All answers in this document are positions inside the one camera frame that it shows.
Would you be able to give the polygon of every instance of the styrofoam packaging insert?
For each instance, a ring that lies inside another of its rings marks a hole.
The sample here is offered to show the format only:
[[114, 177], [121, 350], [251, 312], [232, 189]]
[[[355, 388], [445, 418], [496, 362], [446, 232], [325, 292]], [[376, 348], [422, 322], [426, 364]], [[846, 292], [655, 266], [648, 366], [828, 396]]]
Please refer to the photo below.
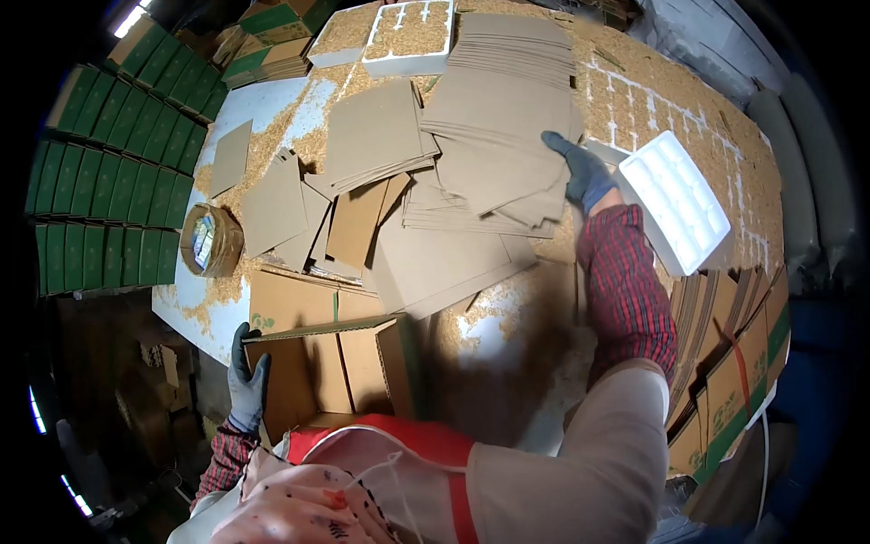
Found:
[[[617, 172], [623, 198], [644, 208], [646, 236], [668, 274], [698, 270], [731, 230], [719, 200], [673, 132], [653, 138], [619, 163]], [[649, 228], [651, 220], [658, 229]]]
[[[346, 11], [358, 10], [359, 8], [364, 8], [365, 4], [354, 6], [352, 8], [348, 8], [346, 10], [338, 10], [332, 14], [332, 17], [326, 21], [324, 25], [324, 29], [329, 28], [329, 23], [332, 22], [332, 19], [339, 13], [344, 13]], [[314, 44], [311, 45], [312, 51], [316, 51], [318, 48], [318, 42], [320, 38], [323, 37], [324, 33], [320, 32], [318, 34], [318, 39], [314, 40]], [[359, 60], [359, 56], [363, 54], [363, 49], [365, 45], [361, 45], [360, 47], [350, 47], [348, 49], [342, 49], [341, 51], [332, 51], [329, 53], [315, 53], [313, 55], [308, 55], [308, 60], [311, 61], [316, 68], [330, 68], [331, 66], [339, 66], [341, 64], [350, 64], [355, 63]]]
[[[365, 69], [369, 72], [369, 76], [371, 76], [372, 79], [395, 76], [432, 76], [443, 74], [445, 70], [447, 70], [447, 57], [450, 56], [450, 43], [453, 34], [453, 0], [449, 0], [448, 2], [440, 0], [440, 2], [449, 4], [447, 6], [447, 20], [445, 21], [447, 36], [444, 40], [444, 49], [433, 53], [424, 53], [422, 55], [403, 56], [393, 55], [392, 51], [390, 51], [386, 57], [374, 58], [372, 60], [365, 58], [365, 50], [363, 50], [363, 66], [365, 66]], [[399, 29], [402, 27], [402, 19], [405, 17], [405, 9], [415, 3], [425, 4], [422, 12], [423, 23], [425, 24], [426, 18], [429, 15], [429, 4], [437, 4], [438, 2], [436, 2], [436, 0], [432, 0], [431, 2], [425, 0], [424, 2], [390, 3], [381, 6], [378, 10], [378, 16], [375, 17], [375, 23], [371, 26], [371, 33], [369, 33], [369, 41], [366, 43], [366, 46], [374, 43], [375, 34], [378, 33], [378, 23], [384, 15], [384, 10], [396, 9], [397, 6], [400, 6], [401, 12], [398, 15], [398, 23], [393, 27]]]

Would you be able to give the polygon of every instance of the person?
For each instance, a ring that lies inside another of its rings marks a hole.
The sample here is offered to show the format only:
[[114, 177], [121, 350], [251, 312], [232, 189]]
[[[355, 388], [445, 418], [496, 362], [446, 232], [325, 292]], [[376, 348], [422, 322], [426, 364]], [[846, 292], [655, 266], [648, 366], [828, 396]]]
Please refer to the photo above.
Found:
[[242, 324], [229, 370], [232, 411], [212, 441], [191, 518], [170, 542], [645, 542], [668, 452], [676, 359], [670, 303], [605, 165], [555, 132], [586, 213], [577, 243], [598, 335], [588, 394], [555, 457], [488, 446], [431, 422], [366, 415], [258, 446], [267, 355], [250, 375]]

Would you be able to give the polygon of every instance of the red plaid sleeve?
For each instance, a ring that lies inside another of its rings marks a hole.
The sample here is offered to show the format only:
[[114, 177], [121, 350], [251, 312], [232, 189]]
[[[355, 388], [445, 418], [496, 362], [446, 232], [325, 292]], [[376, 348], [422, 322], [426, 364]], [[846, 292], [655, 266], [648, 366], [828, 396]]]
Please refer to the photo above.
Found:
[[200, 499], [212, 491], [229, 491], [242, 477], [242, 470], [251, 458], [259, 437], [243, 433], [225, 420], [217, 428], [211, 441], [211, 463], [199, 479], [197, 496], [191, 503], [191, 511]]
[[653, 251], [644, 244], [643, 211], [618, 205], [589, 218], [577, 259], [586, 270], [589, 314], [598, 334], [587, 390], [609, 369], [635, 358], [661, 366], [670, 385], [677, 330], [653, 270]]

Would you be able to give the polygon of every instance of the gloved hand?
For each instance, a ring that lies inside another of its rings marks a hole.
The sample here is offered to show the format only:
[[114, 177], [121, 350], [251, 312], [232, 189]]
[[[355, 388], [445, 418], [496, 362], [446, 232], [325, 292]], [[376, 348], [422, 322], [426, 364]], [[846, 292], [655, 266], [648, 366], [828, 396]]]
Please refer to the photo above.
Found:
[[230, 368], [227, 369], [227, 384], [230, 386], [230, 423], [239, 431], [259, 434], [260, 420], [266, 404], [266, 383], [269, 380], [271, 355], [264, 353], [257, 362], [253, 378], [244, 355], [242, 339], [259, 336], [260, 331], [250, 332], [247, 321], [236, 329], [232, 339]]
[[568, 170], [571, 171], [565, 196], [572, 204], [581, 206], [586, 214], [608, 191], [617, 186], [604, 162], [591, 151], [572, 144], [558, 132], [543, 131], [541, 140], [547, 147], [565, 157]]

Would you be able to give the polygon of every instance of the stack of green boxes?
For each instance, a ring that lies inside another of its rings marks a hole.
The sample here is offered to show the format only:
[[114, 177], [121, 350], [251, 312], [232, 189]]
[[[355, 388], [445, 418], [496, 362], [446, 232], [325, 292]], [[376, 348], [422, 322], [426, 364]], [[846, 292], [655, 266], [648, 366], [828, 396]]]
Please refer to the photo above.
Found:
[[42, 294], [175, 281], [204, 124], [226, 86], [147, 17], [106, 65], [117, 76], [70, 73], [31, 166]]

